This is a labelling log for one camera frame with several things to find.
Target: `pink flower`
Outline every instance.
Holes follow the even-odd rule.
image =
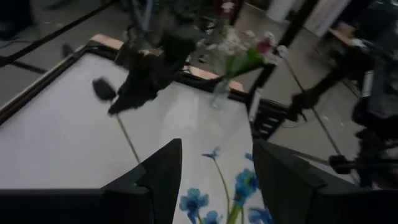
[[[265,54],[272,49],[272,43],[270,40],[264,39],[257,43],[256,50],[262,54]]]
[[[265,54],[270,51],[275,45],[275,37],[272,33],[266,32],[264,38],[257,43],[256,49],[258,52]]]
[[[234,3],[233,2],[224,2],[223,5],[221,6],[223,8],[225,13],[230,13],[232,9],[234,8]]]

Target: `green stem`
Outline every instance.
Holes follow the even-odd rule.
[[[234,206],[232,207],[231,213],[228,215],[226,224],[235,224],[236,219],[238,218],[239,213],[242,211],[242,207]]]
[[[199,220],[199,224],[203,224],[203,221],[201,220],[199,215],[198,215],[198,220]]]
[[[243,209],[243,207],[242,207],[242,209],[241,209],[241,224],[244,224],[244,209]]]
[[[124,134],[124,137],[125,137],[126,140],[127,140],[127,143],[129,144],[129,146],[130,146],[130,148],[131,148],[131,150],[132,150],[132,153],[133,153],[134,156],[136,157],[137,162],[138,162],[138,163],[141,163],[141,161],[140,161],[139,158],[138,158],[138,154],[137,154],[137,152],[136,152],[134,146],[132,145],[132,142],[131,142],[131,140],[130,140],[130,137],[129,137],[127,131],[126,131],[126,128],[124,127],[123,122],[122,122],[122,120],[120,119],[120,117],[119,117],[118,114],[116,115],[116,119],[117,119],[117,121],[118,121],[118,123],[119,123],[119,125],[120,125],[120,128],[122,129],[122,132],[123,132],[123,134]]]
[[[214,163],[216,164],[217,170],[218,170],[218,174],[221,177],[221,181],[223,182],[224,185],[224,191],[225,191],[225,197],[226,197],[226,214],[229,213],[229,193],[228,193],[228,188],[226,186],[226,182],[224,180],[223,174],[221,173],[220,167],[218,167],[218,164],[216,162],[216,160],[214,160]]]

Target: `black frame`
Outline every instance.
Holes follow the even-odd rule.
[[[291,23],[291,25],[289,25],[289,28],[285,32],[284,36],[282,37],[282,40],[278,43],[278,45],[284,45],[286,47],[289,47],[289,45],[295,39],[295,36],[301,30],[301,28],[304,25],[307,18],[310,16],[313,8],[317,5],[318,1],[319,0],[306,0],[304,2],[303,6],[297,13],[295,20]],[[115,2],[115,0],[101,6],[98,9],[95,9],[94,11],[90,12],[89,14],[77,19],[76,21],[63,27],[62,29],[55,31],[52,34],[49,34],[48,36],[44,37],[43,39],[40,39],[40,40],[34,42],[30,46],[20,50],[19,52],[3,58],[2,60],[0,60],[0,68],[5,65],[15,62],[19,57],[29,53],[30,51],[36,49],[37,47],[40,47],[42,44],[52,40],[56,36],[66,32],[68,29],[71,29],[72,27],[85,21],[86,19],[90,18],[91,16],[94,16],[95,14],[99,13],[100,11],[102,11],[102,10],[106,9],[107,7],[109,7],[110,5],[112,5],[112,3],[114,3],[114,2]],[[240,1],[240,3],[242,3],[242,4],[238,5],[238,8],[236,10],[236,15],[234,15],[233,20],[235,20],[235,21],[238,18],[239,11],[241,10],[242,5],[243,5],[242,1]],[[0,109],[0,125],[3,124],[3,122],[5,122],[8,118],[10,118],[14,113],[19,111],[27,102],[29,102],[29,100],[31,100],[34,96],[36,96],[50,82],[52,82],[58,76],[60,76],[63,71],[65,71],[74,62],[76,62],[83,54],[91,53],[91,54],[100,55],[100,56],[108,58],[110,60],[114,60],[117,55],[117,52],[118,52],[118,49],[112,49],[111,47],[107,47],[107,46],[101,45],[100,43],[93,42],[93,41],[89,42],[82,49],[75,52],[72,55],[72,57],[66,58],[65,61],[61,65],[59,65],[58,67],[49,71],[49,73],[47,73],[45,75],[45,77],[43,77],[40,80],[38,80],[37,82],[35,82],[32,86],[28,87],[28,89],[25,89],[24,92],[22,92],[20,95],[18,95],[16,98],[14,98],[6,106],[1,108]],[[20,67],[31,70],[30,68],[27,68],[26,66],[20,66]],[[251,68],[250,70],[254,70],[259,67],[262,67],[262,72],[260,73],[257,80],[254,82],[253,86],[251,87],[251,89],[249,90],[248,93],[244,93],[244,92],[241,92],[238,90],[231,90],[231,93],[229,94],[229,99],[245,103],[248,111],[250,110],[250,107],[253,103],[252,101],[254,99],[254,94],[255,94],[256,90],[258,88],[262,88],[265,85],[266,81],[271,76],[272,72],[274,71],[274,69],[277,66],[273,65],[273,64],[267,64],[264,66],[257,65],[256,67]],[[178,77],[176,81],[186,84],[186,85],[189,85],[194,88],[201,89],[203,91],[207,91],[207,92],[212,92],[214,90],[215,83],[216,83],[216,82],[206,82],[206,80],[204,80],[202,78],[196,77],[194,75],[191,75],[191,74],[185,73],[185,72],[181,72],[180,77]],[[276,129],[286,119],[292,119],[290,116],[292,115],[292,112],[294,113],[293,110],[294,110],[293,105],[286,106],[286,105],[279,104],[275,101],[262,99],[260,101],[260,104],[258,107],[256,120],[251,124],[253,135],[255,137],[261,137],[264,140],[268,140],[271,137],[271,135],[276,131]]]
[[[33,99],[36,95],[38,95],[46,86],[51,84],[66,69],[71,67],[82,56],[84,56],[84,54],[94,54],[100,57],[107,58],[109,60],[114,60],[118,54],[118,49],[105,46],[101,43],[95,42],[94,40],[89,41],[88,44],[86,44],[83,48],[76,51],[73,55],[67,57],[59,66],[49,71],[44,77],[37,80],[32,86],[29,86],[20,95],[18,95],[8,104],[6,104],[0,110],[0,125],[2,125],[5,121],[7,121],[21,108],[23,108],[31,99]],[[200,89],[202,91],[206,91],[209,93],[213,92],[214,85],[202,85],[201,82],[198,81],[205,81],[205,80],[185,72],[182,72],[181,75],[176,80],[176,82]],[[244,103],[247,96],[248,96],[247,93],[238,90],[231,90],[231,93],[229,94],[228,98],[234,101]],[[261,105],[259,107],[259,111],[260,113],[262,113],[264,110],[271,110],[274,113],[280,113],[280,112],[284,113],[287,111],[287,107],[271,100],[262,100]]]

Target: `green leaf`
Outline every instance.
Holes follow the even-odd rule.
[[[199,224],[203,224],[203,221],[201,220],[199,215],[198,215],[198,220],[199,220]]]
[[[242,207],[238,207],[234,203],[232,210],[228,215],[226,224],[235,224],[236,219],[238,218],[238,215],[239,215],[239,213],[241,213],[242,210],[243,210]]]

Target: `white flower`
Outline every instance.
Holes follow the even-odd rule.
[[[255,38],[255,37],[256,37],[256,35],[254,34],[254,32],[251,31],[251,30],[246,30],[246,31],[244,31],[243,33],[244,33],[244,35],[246,35],[246,36],[248,36],[248,37],[251,37],[251,38]]]
[[[277,61],[276,58],[277,58],[277,56],[274,55],[272,53],[272,51],[270,50],[264,55],[264,63],[266,63],[266,64],[268,64],[268,63],[276,64],[276,61]]]
[[[241,39],[239,39],[238,35],[236,34],[236,31],[234,28],[229,28],[228,29],[228,35],[226,36],[226,42],[229,42],[232,45],[239,45],[241,43]]]
[[[275,36],[271,32],[265,32],[264,38],[269,39],[272,45],[275,45]]]
[[[209,45],[208,47],[206,47],[206,50],[213,50],[213,49],[215,49],[216,47],[217,47],[216,44],[211,44],[211,45]]]
[[[205,41],[206,41],[206,39],[202,39],[202,40],[199,40],[198,42],[197,42],[197,47],[200,47],[203,43],[205,43]]]
[[[238,45],[238,49],[239,49],[240,51],[247,51],[247,50],[248,50],[248,47],[247,47],[245,44],[239,44],[239,45]]]
[[[286,57],[287,52],[288,52],[286,46],[284,46],[284,45],[279,45],[276,49],[277,49],[277,51],[278,51],[279,57],[281,57],[281,58]]]
[[[225,43],[222,43],[218,46],[218,50],[220,50],[221,52],[223,52],[226,55],[232,55],[235,54],[235,51],[233,49],[232,46],[227,45]]]
[[[234,3],[233,2],[224,2],[223,5],[221,6],[222,9],[224,9],[225,13],[230,13],[232,9],[234,8]]]

